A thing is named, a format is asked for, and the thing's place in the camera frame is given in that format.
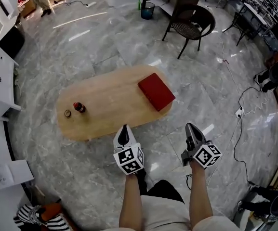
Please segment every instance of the person's right arm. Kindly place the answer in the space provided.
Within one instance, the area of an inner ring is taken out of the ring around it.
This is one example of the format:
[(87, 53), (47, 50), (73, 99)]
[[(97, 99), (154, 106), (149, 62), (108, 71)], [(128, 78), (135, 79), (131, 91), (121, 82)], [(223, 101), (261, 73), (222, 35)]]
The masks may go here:
[(190, 162), (192, 168), (192, 184), (189, 204), (189, 216), (191, 228), (209, 217), (212, 217), (212, 207), (208, 198), (204, 168), (193, 159)]

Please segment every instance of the white shirt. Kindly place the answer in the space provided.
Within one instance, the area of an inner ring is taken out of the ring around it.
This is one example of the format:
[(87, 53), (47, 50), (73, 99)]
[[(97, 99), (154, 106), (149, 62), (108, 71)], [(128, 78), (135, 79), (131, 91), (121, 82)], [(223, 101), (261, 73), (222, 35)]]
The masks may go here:
[[(144, 231), (189, 231), (190, 219), (186, 205), (180, 201), (141, 196)], [(133, 231), (127, 228), (113, 228), (106, 231)], [(192, 231), (240, 231), (226, 217), (206, 218), (193, 228)]]

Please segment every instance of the person's left arm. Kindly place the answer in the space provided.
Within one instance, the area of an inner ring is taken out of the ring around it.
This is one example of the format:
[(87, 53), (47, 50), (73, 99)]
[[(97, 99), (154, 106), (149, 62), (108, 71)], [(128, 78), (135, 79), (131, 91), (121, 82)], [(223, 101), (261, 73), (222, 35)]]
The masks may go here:
[(119, 217), (119, 227), (142, 231), (142, 202), (138, 178), (134, 174), (126, 176), (125, 194)]

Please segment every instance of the bottle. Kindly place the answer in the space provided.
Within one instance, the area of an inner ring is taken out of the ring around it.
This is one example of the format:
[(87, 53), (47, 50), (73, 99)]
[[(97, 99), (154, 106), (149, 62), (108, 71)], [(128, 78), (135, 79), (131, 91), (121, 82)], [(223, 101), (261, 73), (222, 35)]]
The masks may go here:
[(80, 113), (85, 112), (85, 106), (80, 102), (74, 103), (73, 106), (75, 107), (75, 110), (79, 111)]

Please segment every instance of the striped cloth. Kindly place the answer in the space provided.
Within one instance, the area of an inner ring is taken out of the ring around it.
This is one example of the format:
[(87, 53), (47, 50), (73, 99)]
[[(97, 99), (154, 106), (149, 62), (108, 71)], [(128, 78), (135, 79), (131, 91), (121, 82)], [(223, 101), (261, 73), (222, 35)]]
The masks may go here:
[(19, 209), (17, 216), (13, 218), (15, 224), (19, 228), (21, 228), (25, 223), (30, 223), (36, 225), (44, 225), (48, 229), (55, 231), (72, 231), (69, 223), (67, 222), (67, 219), (62, 213), (56, 215), (46, 223), (41, 222), (39, 219), (39, 213), (37, 212), (40, 208), (40, 205), (37, 205), (35, 207), (31, 207), (28, 205), (22, 206)]

